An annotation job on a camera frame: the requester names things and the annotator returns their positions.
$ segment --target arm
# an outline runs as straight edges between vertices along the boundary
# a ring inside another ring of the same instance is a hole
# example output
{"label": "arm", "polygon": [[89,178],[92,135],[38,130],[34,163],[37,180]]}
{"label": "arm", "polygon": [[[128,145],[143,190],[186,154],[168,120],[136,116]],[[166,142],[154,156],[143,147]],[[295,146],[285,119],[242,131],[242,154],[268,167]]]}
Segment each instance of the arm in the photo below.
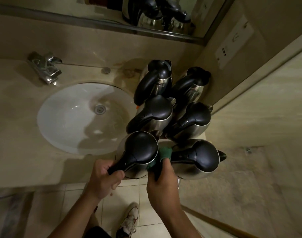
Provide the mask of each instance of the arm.
{"label": "arm", "polygon": [[81,238],[97,204],[125,177],[122,170],[108,175],[112,160],[95,161],[90,181],[81,197],[48,238]]}
{"label": "arm", "polygon": [[162,171],[157,182],[149,172],[147,192],[150,204],[157,212],[172,238],[201,238],[181,208],[177,176],[169,159],[162,161]]}

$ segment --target green cloth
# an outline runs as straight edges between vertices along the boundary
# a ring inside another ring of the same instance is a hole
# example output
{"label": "green cloth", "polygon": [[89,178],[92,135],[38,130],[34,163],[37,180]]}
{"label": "green cloth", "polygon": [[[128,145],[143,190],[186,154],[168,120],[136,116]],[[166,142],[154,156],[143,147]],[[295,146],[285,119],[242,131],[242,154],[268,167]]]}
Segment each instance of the green cloth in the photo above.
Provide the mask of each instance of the green cloth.
{"label": "green cloth", "polygon": [[168,148],[168,147],[161,147],[159,148],[159,153],[158,155],[155,157],[155,159],[148,164],[147,166],[147,171],[150,171],[151,168],[153,166],[155,166],[156,164],[160,164],[162,162],[163,159],[168,158],[171,160],[171,155],[172,155],[172,149]]}

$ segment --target forearm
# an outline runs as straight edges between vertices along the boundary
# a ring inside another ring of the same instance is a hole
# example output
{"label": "forearm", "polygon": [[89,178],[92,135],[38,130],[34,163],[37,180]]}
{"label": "forearm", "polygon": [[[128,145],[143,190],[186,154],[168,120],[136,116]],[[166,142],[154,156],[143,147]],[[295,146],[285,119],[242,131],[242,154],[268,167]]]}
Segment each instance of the forearm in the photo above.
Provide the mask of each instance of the forearm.
{"label": "forearm", "polygon": [[164,215],[161,219],[172,238],[201,238],[182,209],[178,209],[170,215]]}
{"label": "forearm", "polygon": [[100,200],[83,193],[48,238],[81,238]]}

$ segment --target person's left hand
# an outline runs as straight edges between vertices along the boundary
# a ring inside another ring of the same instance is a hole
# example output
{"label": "person's left hand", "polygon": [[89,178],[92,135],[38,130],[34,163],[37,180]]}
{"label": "person's left hand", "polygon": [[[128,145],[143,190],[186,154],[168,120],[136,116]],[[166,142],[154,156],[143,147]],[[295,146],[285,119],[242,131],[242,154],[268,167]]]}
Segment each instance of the person's left hand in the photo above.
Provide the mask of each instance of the person's left hand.
{"label": "person's left hand", "polygon": [[113,172],[109,175],[107,170],[113,165],[113,160],[96,160],[93,171],[90,176],[90,181],[85,188],[85,192],[93,195],[98,200],[102,200],[112,190],[121,183],[125,173],[122,170]]}

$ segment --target sink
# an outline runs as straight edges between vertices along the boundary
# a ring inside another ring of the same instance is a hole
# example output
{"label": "sink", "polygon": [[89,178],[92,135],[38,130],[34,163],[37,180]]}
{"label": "sink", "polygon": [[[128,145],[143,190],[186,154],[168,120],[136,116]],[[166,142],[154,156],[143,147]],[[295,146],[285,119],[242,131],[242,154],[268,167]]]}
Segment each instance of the sink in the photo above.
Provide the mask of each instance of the sink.
{"label": "sink", "polygon": [[133,98],[120,88],[83,83],[46,99],[37,123],[43,137],[56,148],[103,155],[117,150],[136,111]]}

